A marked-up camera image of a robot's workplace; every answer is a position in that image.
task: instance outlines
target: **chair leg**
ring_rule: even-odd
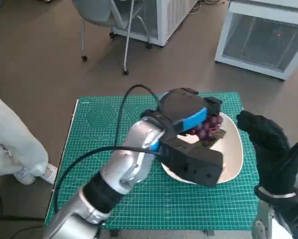
[[[83,61],[87,61],[88,58],[85,55],[84,47],[85,47],[85,20],[82,18],[82,21],[81,21],[81,59]]]
[[[141,16],[137,16],[137,18],[141,21],[142,25],[143,25],[143,28],[145,30],[145,32],[147,33],[147,37],[148,37],[148,43],[149,45],[151,45],[151,38],[150,38],[150,34],[149,34],[149,31],[148,31],[148,28],[143,20],[143,18]]]
[[[127,69],[127,57],[128,57],[131,22],[132,22],[132,15],[133,15],[133,6],[134,6],[134,0],[131,0],[130,17],[129,17],[129,24],[128,24],[128,34],[127,34],[127,41],[126,41],[125,50],[124,50],[124,61],[123,61],[123,73],[124,73],[124,75],[129,75],[129,71]]]

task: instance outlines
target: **white cabinet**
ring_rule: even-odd
[[[198,0],[144,0],[145,10],[141,16],[147,24],[151,43],[164,46],[197,2]],[[112,31],[127,35],[126,30],[114,28]],[[138,19],[132,21],[130,37],[148,40]]]
[[[286,80],[298,65],[294,6],[298,0],[232,0],[215,60]]]

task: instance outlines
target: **green cutting mat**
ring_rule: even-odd
[[[242,105],[237,93],[205,93],[223,100],[222,111],[236,122]],[[117,112],[122,97],[81,97],[60,168],[60,174],[79,156],[113,145]],[[128,129],[145,109],[154,109],[151,96],[130,96],[121,120],[122,144]],[[107,229],[249,230],[257,211],[254,186],[258,183],[255,153],[247,134],[241,133],[244,165],[232,181],[206,188],[178,182],[155,161],[148,178],[137,184],[113,210]],[[61,206],[110,158],[110,152],[85,159],[64,181]],[[54,216],[51,205],[46,223]]]

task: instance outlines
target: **gray floor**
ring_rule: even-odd
[[[7,0],[0,8],[0,97],[23,119],[57,165],[75,99],[123,95],[135,83],[156,93],[191,87],[198,91],[235,91],[244,108],[277,121],[292,143],[298,141],[298,69],[286,82],[224,64],[215,64],[225,6],[189,15],[164,49],[148,51],[131,40],[128,77],[121,74],[125,39],[109,39],[109,29],[87,25],[89,61],[80,59],[80,18],[71,1],[45,4]],[[41,180],[20,185],[0,179],[6,214],[44,217],[51,186]],[[0,237],[35,224],[0,223]],[[34,231],[19,238],[34,238]],[[124,231],[123,238],[203,238],[201,232]],[[217,232],[216,238],[245,238],[249,232]]]

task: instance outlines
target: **black glove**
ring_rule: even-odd
[[[249,134],[256,151],[259,184],[271,194],[294,192],[298,174],[298,143],[290,148],[284,131],[274,121],[242,111],[239,129]]]
[[[290,148],[283,129],[274,121],[242,111],[237,116],[239,129],[249,134],[256,151],[259,186],[274,195],[293,193],[298,174],[298,143]],[[255,192],[262,200],[275,206],[294,235],[298,236],[298,197],[275,199]]]

